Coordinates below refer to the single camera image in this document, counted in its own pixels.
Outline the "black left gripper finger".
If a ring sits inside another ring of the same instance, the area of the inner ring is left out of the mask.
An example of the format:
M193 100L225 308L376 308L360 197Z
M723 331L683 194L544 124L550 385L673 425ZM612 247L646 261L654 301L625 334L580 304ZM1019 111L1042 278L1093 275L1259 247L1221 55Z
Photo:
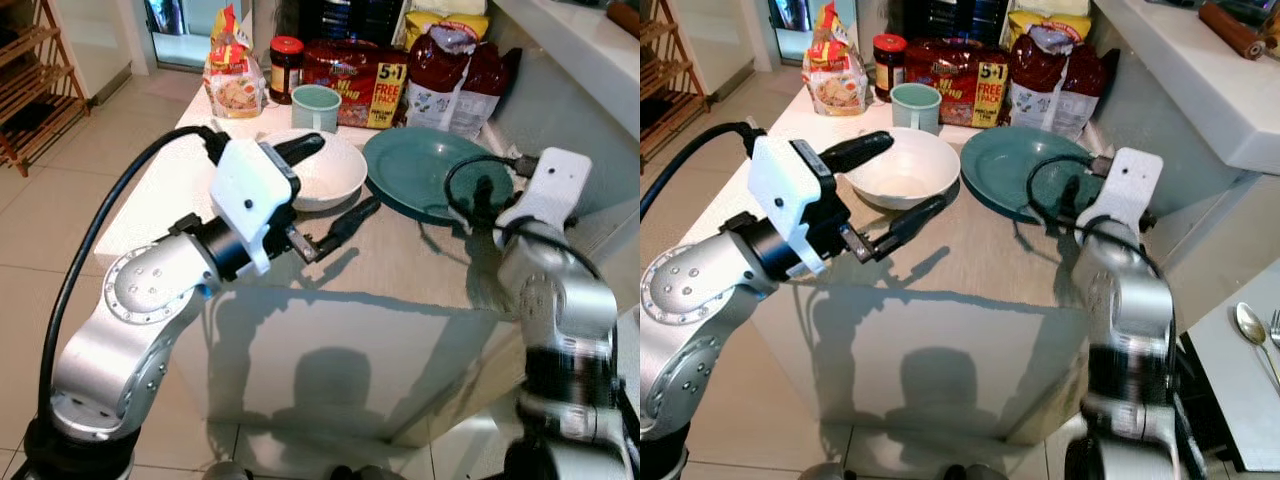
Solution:
M330 224L329 232L316 243L316 261L324 260L349 241L380 206L381 202L379 198L369 197L335 219Z
M832 173L849 173L893 146L887 131L876 131L852 140L845 140L820 154L820 160Z
M285 165L296 166L307 157L317 154L325 146L325 138L319 133L307 133L294 140L288 140L274 146L275 152Z
M879 261L906 244L947 206L942 195L931 196L890 223L888 230L873 242L872 260Z

